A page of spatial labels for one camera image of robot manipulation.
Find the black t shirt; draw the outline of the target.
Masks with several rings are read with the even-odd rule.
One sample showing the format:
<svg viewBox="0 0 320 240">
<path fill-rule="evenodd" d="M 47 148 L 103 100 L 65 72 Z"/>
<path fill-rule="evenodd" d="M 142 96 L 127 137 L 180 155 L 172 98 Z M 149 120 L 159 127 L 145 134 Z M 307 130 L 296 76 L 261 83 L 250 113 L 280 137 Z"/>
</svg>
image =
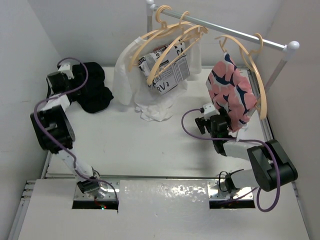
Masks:
<svg viewBox="0 0 320 240">
<path fill-rule="evenodd" d="M 105 72 L 103 68 L 96 62 L 85 62 L 72 66 L 74 79 L 71 80 L 71 87 L 77 88 L 86 78 L 86 70 L 88 71 L 88 79 L 86 84 L 79 90 L 71 93 L 73 101 L 80 104 L 82 109 L 90 114 L 95 114 L 105 110 L 112 99 L 112 92 L 105 86 Z"/>
</svg>

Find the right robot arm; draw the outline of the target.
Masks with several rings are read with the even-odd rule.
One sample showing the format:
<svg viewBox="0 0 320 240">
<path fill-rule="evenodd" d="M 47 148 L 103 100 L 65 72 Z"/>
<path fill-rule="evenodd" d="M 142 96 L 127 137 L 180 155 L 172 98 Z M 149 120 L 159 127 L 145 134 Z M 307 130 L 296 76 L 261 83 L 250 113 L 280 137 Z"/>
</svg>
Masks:
<svg viewBox="0 0 320 240">
<path fill-rule="evenodd" d="M 249 170 L 227 173 L 222 192 L 233 194 L 245 187 L 270 192 L 278 186 L 277 176 L 281 186 L 297 180 L 298 171 L 277 140 L 263 143 L 236 140 L 229 134 L 230 120 L 224 115 L 213 115 L 209 119 L 198 117 L 195 123 L 202 135 L 209 133 L 213 138 L 212 143 L 218 154 L 247 160 L 251 164 Z"/>
</svg>

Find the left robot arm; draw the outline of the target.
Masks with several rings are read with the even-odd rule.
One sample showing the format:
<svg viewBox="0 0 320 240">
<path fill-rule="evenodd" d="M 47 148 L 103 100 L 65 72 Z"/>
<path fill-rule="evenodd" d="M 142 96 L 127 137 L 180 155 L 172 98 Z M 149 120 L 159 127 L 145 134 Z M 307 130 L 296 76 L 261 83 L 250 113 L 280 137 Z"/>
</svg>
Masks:
<svg viewBox="0 0 320 240">
<path fill-rule="evenodd" d="M 43 150 L 60 158 L 76 179 L 79 190 L 95 199 L 106 196 L 103 184 L 98 182 L 98 172 L 82 160 L 74 160 L 73 143 L 76 140 L 74 130 L 67 118 L 66 110 L 72 103 L 67 94 L 72 74 L 56 71 L 47 76 L 47 83 L 53 95 L 41 109 L 30 115 L 39 145 Z"/>
</svg>

